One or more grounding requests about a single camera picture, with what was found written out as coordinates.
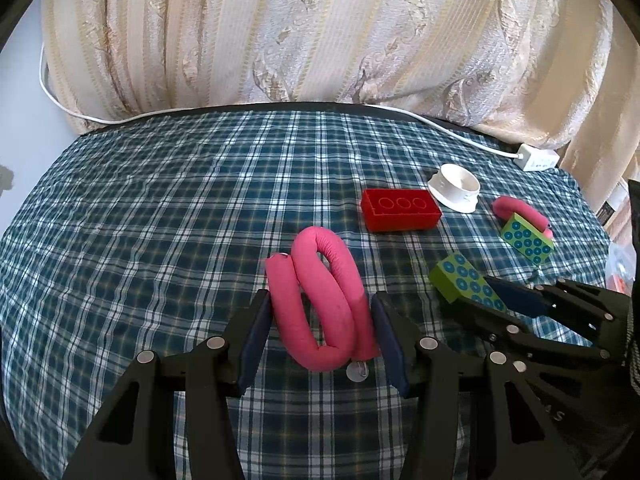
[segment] white wall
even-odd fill
[[[0,165],[14,174],[10,190],[5,172],[0,174],[0,233],[44,172],[77,137],[64,112],[40,89],[41,44],[40,0],[34,0],[0,52]]]

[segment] white power strip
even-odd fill
[[[554,150],[540,150],[528,144],[521,144],[518,153],[522,158],[515,158],[513,161],[522,171],[543,171],[554,168],[560,160]]]

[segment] green sponge with blue circles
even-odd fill
[[[544,236],[517,213],[504,225],[500,238],[537,266],[544,264],[554,250],[553,240]]]
[[[507,310],[495,291],[460,253],[453,253],[438,262],[431,269],[429,280],[447,303],[464,297],[500,312]]]

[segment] power cord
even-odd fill
[[[126,124],[126,123],[129,123],[131,121],[135,121],[136,119],[141,119],[141,118],[144,118],[144,117],[152,117],[154,115],[161,115],[161,114],[166,114],[166,113],[169,113],[169,112],[183,112],[183,111],[186,111],[186,110],[195,110],[195,108],[169,108],[168,110],[156,110],[154,112],[147,112],[147,113],[144,113],[144,114],[139,114],[139,115],[127,118],[127,119],[122,119],[122,120],[117,120],[117,121],[109,121],[107,119],[99,119],[97,117],[91,117],[91,116],[83,115],[83,114],[80,114],[78,112],[74,112],[72,110],[69,110],[69,108],[66,108],[49,91],[49,89],[47,88],[47,85],[45,83],[46,74],[47,74],[48,70],[49,70],[49,67],[48,67],[47,63],[45,62],[45,60],[44,60],[44,44],[42,44],[42,48],[40,49],[40,87],[42,88],[42,91],[47,95],[47,97],[49,99],[51,99],[51,102],[53,102],[53,104],[55,104],[63,112],[69,114],[72,117],[78,118],[78,119],[84,119],[86,121],[91,121],[91,122],[98,123],[98,124],[114,125],[114,124]],[[399,112],[401,114],[408,115],[409,117],[412,117],[412,118],[420,121],[421,123],[427,124],[428,126],[431,126],[432,128],[435,128],[439,132],[441,132],[441,133],[443,133],[445,135],[448,135],[449,137],[453,137],[454,139],[459,140],[460,142],[464,142],[465,144],[469,144],[470,146],[474,146],[475,148],[478,148],[479,150],[483,150],[485,152],[493,153],[494,155],[505,156],[507,158],[515,158],[515,159],[522,159],[523,158],[522,153],[502,152],[500,150],[496,150],[495,148],[490,148],[489,146],[485,146],[484,144],[480,144],[479,142],[475,142],[474,140],[467,139],[466,137],[459,136],[458,134],[455,134],[454,132],[452,132],[450,130],[447,130],[446,128],[443,128],[439,124],[436,124],[433,121],[430,121],[430,120],[428,120],[428,119],[426,119],[426,118],[424,118],[424,117],[422,117],[422,116],[420,116],[418,114],[414,114],[413,112],[409,112],[408,110],[402,110],[402,108],[393,108],[391,106],[383,106],[383,105],[367,105],[367,106],[370,106],[372,108],[381,108],[383,110],[389,110],[389,111],[392,111],[392,112]]]

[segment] plaid tablecloth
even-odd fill
[[[366,230],[363,189],[424,187],[445,162],[478,176],[474,214],[444,209],[428,232]],[[551,221],[556,251],[539,272],[497,235],[490,205],[502,194],[526,199]],[[28,459],[60,478],[136,353],[189,351],[221,333],[234,309],[266,286],[263,260],[288,251],[310,225],[344,239],[369,293],[388,290],[425,334],[454,348],[477,342],[440,317],[427,279],[452,251],[516,282],[604,281],[607,236],[568,174],[523,173],[418,123],[205,112],[91,134],[60,156],[0,242],[4,402]],[[319,336],[315,315],[310,322]],[[550,320],[535,329],[579,342]],[[415,413],[415,401],[387,385],[382,359],[360,384],[344,369],[311,374],[288,357],[275,328],[254,386],[229,404],[248,479],[397,478]],[[178,478],[189,478],[184,398],[177,413]],[[464,419],[462,410],[461,475]]]

